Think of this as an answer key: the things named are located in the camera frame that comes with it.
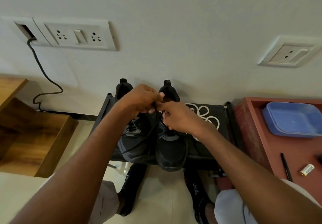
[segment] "pen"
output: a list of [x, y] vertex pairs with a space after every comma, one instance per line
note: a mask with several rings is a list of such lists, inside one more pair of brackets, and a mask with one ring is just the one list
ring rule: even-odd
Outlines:
[[284, 166], [284, 169], [285, 169], [285, 172], [286, 172], [287, 180], [293, 182], [291, 173], [289, 171], [289, 168], [288, 168], [288, 165], [287, 165], [287, 162], [286, 162], [286, 159], [285, 159], [285, 156], [284, 156], [283, 153], [281, 153], [281, 158], [282, 158], [283, 166]]

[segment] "hand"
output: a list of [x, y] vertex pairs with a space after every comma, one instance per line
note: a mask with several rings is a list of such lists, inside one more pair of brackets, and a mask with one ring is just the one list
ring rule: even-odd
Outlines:
[[117, 104], [122, 109], [128, 109], [131, 113], [132, 119], [135, 118], [139, 112], [147, 113], [155, 105], [161, 104], [164, 93], [158, 93], [153, 88], [140, 84], [124, 95]]
[[178, 132], [195, 135], [195, 132], [204, 125], [204, 120], [197, 116], [182, 102], [167, 102], [159, 104], [156, 109], [165, 111], [163, 113], [163, 123]]

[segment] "black baseboard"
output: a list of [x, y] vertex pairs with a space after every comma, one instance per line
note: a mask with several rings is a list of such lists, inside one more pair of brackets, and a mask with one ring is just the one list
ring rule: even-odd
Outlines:
[[46, 112], [69, 115], [71, 116], [71, 118], [75, 120], [96, 121], [96, 118], [97, 118], [97, 116], [94, 116], [94, 115], [77, 114], [77, 113], [70, 113], [70, 112], [60, 112], [60, 111], [51, 111], [51, 110], [46, 110]]

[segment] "person's left hand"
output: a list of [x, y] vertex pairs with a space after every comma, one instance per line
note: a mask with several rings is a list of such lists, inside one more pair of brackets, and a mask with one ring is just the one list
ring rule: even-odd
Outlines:
[[147, 113], [155, 105], [161, 104], [164, 93], [158, 93], [153, 88], [140, 84], [124, 95], [117, 104], [123, 109], [129, 109], [132, 118], [135, 118], [139, 112]]

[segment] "wall switch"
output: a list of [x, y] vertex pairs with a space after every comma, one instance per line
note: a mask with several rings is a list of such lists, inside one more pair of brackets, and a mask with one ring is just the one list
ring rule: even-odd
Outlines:
[[259, 65], [299, 67], [322, 47], [322, 39], [280, 36], [268, 49]]
[[3, 16], [2, 20], [22, 42], [27, 43], [28, 39], [36, 38], [31, 42], [33, 45], [51, 46], [32, 17]]
[[77, 18], [34, 18], [54, 47], [77, 47], [116, 51], [107, 20]]

